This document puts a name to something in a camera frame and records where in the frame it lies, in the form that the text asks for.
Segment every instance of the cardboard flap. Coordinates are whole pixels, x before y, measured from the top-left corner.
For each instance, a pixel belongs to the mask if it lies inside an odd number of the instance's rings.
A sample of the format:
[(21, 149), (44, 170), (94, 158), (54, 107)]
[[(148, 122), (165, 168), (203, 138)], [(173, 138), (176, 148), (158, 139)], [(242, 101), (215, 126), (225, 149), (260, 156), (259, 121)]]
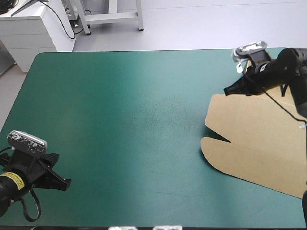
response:
[[(300, 117), (294, 105), (281, 103)], [(271, 99), (244, 95), (214, 95), (205, 124), (232, 144), (285, 161), (306, 164), (306, 134)]]
[(305, 162), (287, 161), (234, 143), (205, 137), (201, 150), (217, 170), (302, 198), (307, 189)]

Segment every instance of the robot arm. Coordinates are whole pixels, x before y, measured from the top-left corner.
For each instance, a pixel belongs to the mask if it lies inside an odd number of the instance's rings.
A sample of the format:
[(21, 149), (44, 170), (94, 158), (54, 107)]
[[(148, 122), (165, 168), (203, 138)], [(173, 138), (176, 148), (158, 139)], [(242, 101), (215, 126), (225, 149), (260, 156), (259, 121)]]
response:
[(284, 95), (287, 87), (291, 94), (298, 114), (307, 117), (307, 49), (286, 48), (277, 59), (271, 59), (265, 48), (265, 42), (256, 42), (233, 50), (233, 59), (238, 61), (238, 72), (243, 72), (241, 63), (250, 61), (243, 76), (234, 84), (224, 89), (225, 95), (245, 94), (257, 95), (265, 90), (281, 87)]

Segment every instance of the black cable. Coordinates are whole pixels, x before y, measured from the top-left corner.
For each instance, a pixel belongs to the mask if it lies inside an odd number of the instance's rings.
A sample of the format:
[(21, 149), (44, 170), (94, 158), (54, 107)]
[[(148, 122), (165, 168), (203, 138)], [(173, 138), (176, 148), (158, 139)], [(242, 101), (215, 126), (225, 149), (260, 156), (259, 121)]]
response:
[(30, 193), (31, 193), (31, 196), (33, 198), (33, 200), (35, 201), (35, 204), (36, 204), (36, 208), (37, 208), (37, 217), (36, 218), (31, 218), (28, 214), (28, 209), (27, 209), (27, 206), (25, 205), (25, 201), (22, 197), (16, 199), (15, 201), (20, 201), (24, 207), (24, 217), (27, 219), (27, 221), (30, 221), (30, 222), (34, 222), (36, 220), (38, 220), (42, 214), (42, 207), (40, 205), (40, 202), (38, 200), (38, 197), (37, 195), (35, 194), (33, 188), (31, 187), (30, 189)]
[(0, 150), (0, 153), (4, 152), (5, 150), (11, 150), (11, 149), (12, 149), (11, 146), (6, 147), (6, 148), (4, 148), (4, 149), (1, 149), (1, 150)]
[(42, 3), (42, 4), (44, 4), (45, 6), (47, 6), (49, 9), (51, 9), (51, 10), (55, 13), (55, 15), (56, 15), (56, 16), (58, 17), (58, 19), (59, 19), (59, 22), (62, 24), (62, 27), (63, 27), (63, 29), (64, 29), (66, 35), (67, 35), (70, 39), (75, 39), (75, 38), (76, 38), (76, 35), (79, 34), (79, 33), (81, 33), (81, 32), (83, 31), (83, 29), (82, 29), (82, 30), (80, 30), (79, 32), (76, 32), (76, 33), (73, 32), (73, 37), (70, 37), (69, 34), (67, 33), (67, 31), (66, 31), (66, 29), (65, 29), (65, 26), (63, 25), (63, 22), (62, 22), (62, 20), (60, 19), (59, 15), (58, 15), (50, 6), (48, 6), (48, 5), (45, 4), (44, 2), (42, 2), (42, 1), (39, 1), (39, 2)]
[(92, 15), (92, 12), (90, 10), (85, 10), (85, 11), (89, 11), (89, 13)]
[(77, 34), (81, 33), (82, 31), (83, 31), (83, 28), (82, 28), (82, 30), (80, 30), (79, 32), (76, 32), (76, 33), (75, 33), (75, 35), (77, 35)]
[(48, 6), (48, 5), (45, 4), (44, 2), (42, 2), (42, 1), (39, 1), (39, 2), (42, 3), (42, 4), (44, 4), (45, 6), (47, 6), (49, 9), (51, 9), (51, 10), (55, 13), (55, 15), (56, 15), (56, 16), (58, 17), (58, 19), (59, 19), (59, 22), (62, 24), (62, 27), (63, 27), (63, 29), (64, 29), (66, 35), (67, 35), (70, 39), (75, 39), (75, 38), (76, 38), (76, 34), (73, 33), (73, 37), (70, 37), (70, 36), (69, 36), (69, 34), (67, 33), (67, 31), (66, 31), (66, 29), (65, 29), (65, 26), (63, 25), (63, 22), (62, 22), (62, 20), (59, 18), (58, 14), (57, 14), (50, 6)]
[(290, 113), (287, 109), (285, 109), (281, 104), (279, 104), (278, 101), (276, 101), (271, 95), (269, 95), (265, 88), (263, 88), (261, 85), (258, 85), (252, 78), (250, 78), (247, 74), (243, 72), (243, 76), (247, 78), (251, 83), (253, 83), (255, 86), (257, 86), (259, 89), (261, 89), (272, 101), (274, 101), (279, 107), (281, 107), (282, 110), (284, 110), (286, 113), (288, 113), (294, 120), (304, 122), (305, 125), (307, 125), (307, 120), (299, 119), (295, 117), (292, 113)]

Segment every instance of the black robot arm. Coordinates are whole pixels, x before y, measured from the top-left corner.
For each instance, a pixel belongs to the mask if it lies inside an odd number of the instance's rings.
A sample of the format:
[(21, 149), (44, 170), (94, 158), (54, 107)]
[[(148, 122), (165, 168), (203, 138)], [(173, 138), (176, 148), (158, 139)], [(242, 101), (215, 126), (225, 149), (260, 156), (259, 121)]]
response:
[[(8, 143), (13, 149), (11, 156), (7, 153), (0, 155), (0, 165), (4, 173), (0, 175), (0, 217), (8, 207), (20, 201), (24, 207), (24, 216), (28, 221), (35, 221), (41, 215), (39, 200), (34, 188), (58, 189), (66, 191), (71, 179), (63, 179), (52, 168), (59, 159), (56, 153), (46, 154), (47, 142), (30, 134), (12, 131), (8, 135)], [(37, 217), (31, 218), (23, 196), (31, 193), (37, 205)]]

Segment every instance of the black cable on floor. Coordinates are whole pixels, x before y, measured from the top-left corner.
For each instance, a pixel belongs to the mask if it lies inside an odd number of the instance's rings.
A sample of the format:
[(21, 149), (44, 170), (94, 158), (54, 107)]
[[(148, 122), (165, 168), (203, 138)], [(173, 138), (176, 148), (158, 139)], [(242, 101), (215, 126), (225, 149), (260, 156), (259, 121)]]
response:
[(59, 19), (59, 22), (61, 23), (61, 25), (62, 25), (62, 27), (63, 27), (63, 29), (64, 29), (66, 35), (67, 35), (70, 39), (75, 39), (75, 38), (76, 38), (76, 35), (79, 34), (79, 33), (81, 33), (81, 32), (83, 31), (83, 29), (82, 29), (82, 30), (80, 30), (79, 32), (76, 32), (76, 33), (73, 32), (73, 37), (71, 37), (71, 36), (67, 33), (67, 31), (66, 31), (66, 29), (65, 29), (65, 26), (64, 26), (62, 20), (60, 19), (59, 15), (58, 15), (50, 6), (48, 6), (48, 5), (45, 4), (44, 2), (42, 2), (42, 1), (39, 1), (39, 2), (42, 3), (42, 4), (44, 4), (45, 6), (47, 6), (49, 9), (51, 9), (51, 10), (54, 12), (54, 14), (55, 14), (55, 15), (57, 16), (57, 18)]

